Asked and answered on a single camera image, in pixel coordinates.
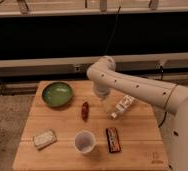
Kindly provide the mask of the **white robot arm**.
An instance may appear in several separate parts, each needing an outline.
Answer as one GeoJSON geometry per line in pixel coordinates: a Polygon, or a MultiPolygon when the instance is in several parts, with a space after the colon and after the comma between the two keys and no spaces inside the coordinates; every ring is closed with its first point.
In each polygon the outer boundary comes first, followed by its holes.
{"type": "Polygon", "coordinates": [[[113,88],[173,114],[169,165],[172,171],[188,171],[188,87],[125,75],[115,69],[116,63],[110,56],[101,57],[87,69],[94,93],[103,98],[113,88]]]}

